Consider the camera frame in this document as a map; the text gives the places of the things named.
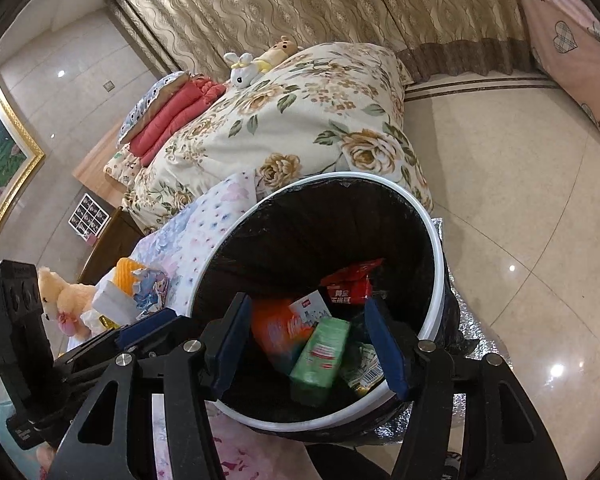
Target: dark floor border stripe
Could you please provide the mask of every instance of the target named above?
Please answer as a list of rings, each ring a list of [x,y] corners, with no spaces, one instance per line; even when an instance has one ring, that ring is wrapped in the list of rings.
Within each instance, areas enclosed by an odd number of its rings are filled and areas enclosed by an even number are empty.
[[[414,94],[416,92],[422,92],[423,90],[434,90],[436,88],[447,88],[449,86],[467,85],[474,83],[495,83],[499,81],[551,81],[545,77],[491,77],[487,79],[471,79],[467,81],[453,81],[452,83],[443,83],[439,85],[421,86],[419,88],[409,88],[404,91],[404,94]]]
[[[483,86],[480,88],[461,88],[459,90],[449,90],[447,92],[440,92],[438,94],[428,94],[428,95],[418,95],[416,97],[412,97],[411,99],[404,99],[405,103],[410,101],[419,101],[420,99],[428,99],[432,97],[442,97],[445,95],[453,95],[453,94],[466,94],[469,92],[483,92],[485,90],[517,90],[522,88],[549,88],[551,90],[556,90],[560,88],[559,86],[549,86],[549,85],[502,85],[502,86]]]

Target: orange knitted item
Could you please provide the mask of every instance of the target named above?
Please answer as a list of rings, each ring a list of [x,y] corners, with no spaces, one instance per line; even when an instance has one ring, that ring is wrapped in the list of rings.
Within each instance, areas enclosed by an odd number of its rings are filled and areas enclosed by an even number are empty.
[[[117,286],[124,293],[133,297],[133,284],[138,280],[132,274],[134,270],[145,269],[146,267],[143,264],[139,264],[138,262],[132,260],[131,258],[120,258],[118,260],[118,264],[116,265],[116,272],[113,275],[114,285]]]

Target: white bunny plush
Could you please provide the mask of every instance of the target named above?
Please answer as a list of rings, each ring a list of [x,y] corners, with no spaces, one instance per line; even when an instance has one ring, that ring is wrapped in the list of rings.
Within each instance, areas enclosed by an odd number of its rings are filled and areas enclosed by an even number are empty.
[[[253,62],[253,56],[248,52],[240,57],[235,52],[227,52],[223,57],[231,68],[231,83],[235,87],[247,88],[262,77],[259,65]]]

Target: black trash bag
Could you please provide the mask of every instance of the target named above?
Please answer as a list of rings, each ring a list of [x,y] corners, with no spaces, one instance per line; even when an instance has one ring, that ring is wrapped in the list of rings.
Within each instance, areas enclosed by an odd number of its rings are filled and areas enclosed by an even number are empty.
[[[224,315],[237,292],[300,298],[328,274],[375,258],[384,258],[376,285],[387,292],[392,315],[418,332],[429,309],[434,261],[426,227],[410,202],[355,176],[294,186],[263,201],[218,248],[202,276],[192,316],[205,326]],[[442,323],[437,341],[460,348],[457,303],[445,301]],[[273,369],[251,337],[222,402],[259,420],[301,422],[358,400],[340,378],[320,408],[293,402],[289,390],[288,377]]]

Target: curtain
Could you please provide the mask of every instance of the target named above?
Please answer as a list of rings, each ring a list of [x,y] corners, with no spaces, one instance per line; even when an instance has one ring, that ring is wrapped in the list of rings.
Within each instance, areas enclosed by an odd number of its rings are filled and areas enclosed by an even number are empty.
[[[227,78],[225,52],[261,54],[281,35],[302,46],[375,43],[416,81],[434,73],[531,67],[516,0],[108,0],[158,72]]]

